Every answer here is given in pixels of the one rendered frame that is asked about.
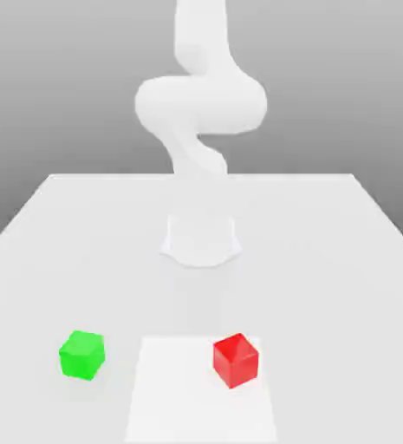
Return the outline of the small red cube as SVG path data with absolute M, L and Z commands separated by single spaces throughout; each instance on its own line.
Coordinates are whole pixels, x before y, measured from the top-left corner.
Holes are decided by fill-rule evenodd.
M 237 333 L 213 344 L 212 365 L 229 389 L 258 376 L 259 352 L 242 334 Z

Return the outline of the small green cube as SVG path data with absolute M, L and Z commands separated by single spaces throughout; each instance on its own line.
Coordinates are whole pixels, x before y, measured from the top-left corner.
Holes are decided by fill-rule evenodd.
M 104 336 L 74 330 L 60 347 L 59 358 L 64 375 L 92 381 L 105 362 Z

